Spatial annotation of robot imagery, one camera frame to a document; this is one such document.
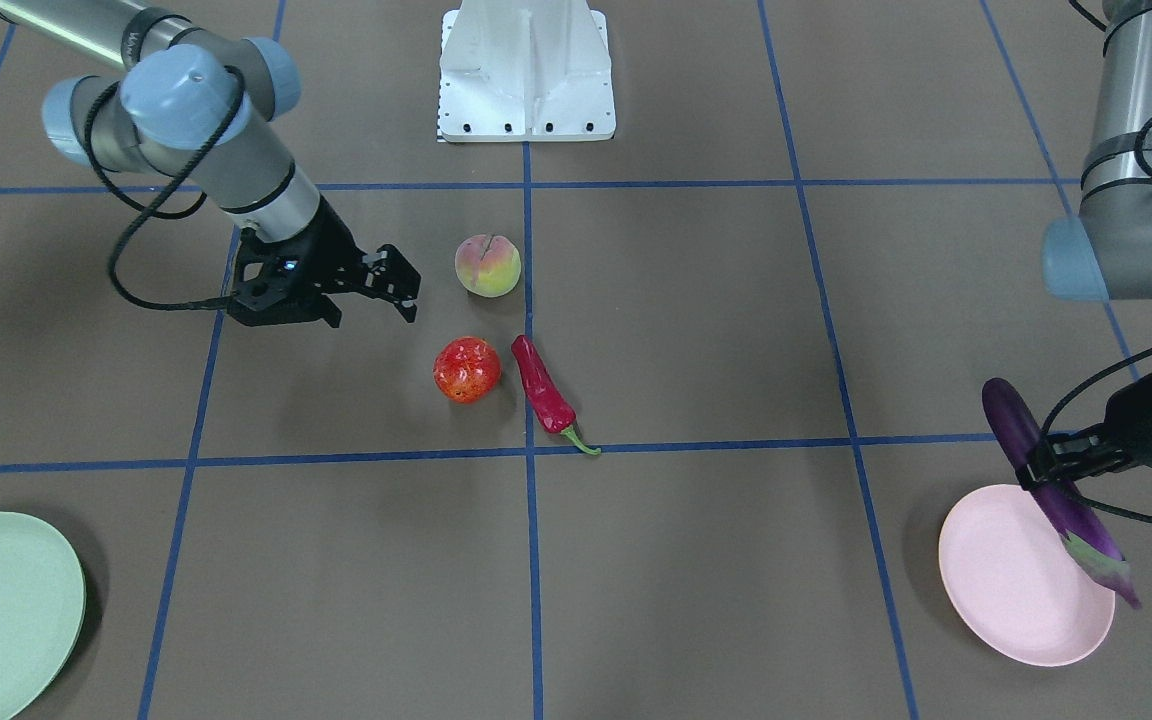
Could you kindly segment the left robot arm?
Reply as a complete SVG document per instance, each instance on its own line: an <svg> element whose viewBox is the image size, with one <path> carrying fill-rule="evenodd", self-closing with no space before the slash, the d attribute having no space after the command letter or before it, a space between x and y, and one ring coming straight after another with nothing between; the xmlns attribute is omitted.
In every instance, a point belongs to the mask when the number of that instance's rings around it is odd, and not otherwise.
<svg viewBox="0 0 1152 720"><path fill-rule="evenodd" d="M1044 286L1058 300L1152 300L1152 1L1106 1L1100 94L1076 213L1048 225ZM1152 373L1102 420L1126 465L1152 468Z"/></svg>

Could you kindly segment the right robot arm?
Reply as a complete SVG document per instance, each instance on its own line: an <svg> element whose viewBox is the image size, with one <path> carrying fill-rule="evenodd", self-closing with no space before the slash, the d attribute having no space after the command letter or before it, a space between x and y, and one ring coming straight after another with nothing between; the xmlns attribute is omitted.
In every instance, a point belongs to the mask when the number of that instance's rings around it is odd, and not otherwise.
<svg viewBox="0 0 1152 720"><path fill-rule="evenodd" d="M296 108L297 65L279 41L227 38L145 1L0 1L0 20L123 70L59 83L41 123L61 156L86 165L134 210L106 263L128 304L159 313L223 311L248 327L340 324L338 293L380 300L414 323L420 274L396 247L366 251L279 141ZM118 275L134 234L179 220L166 202L187 182L238 229L228 291L215 300L141 300Z"/></svg>

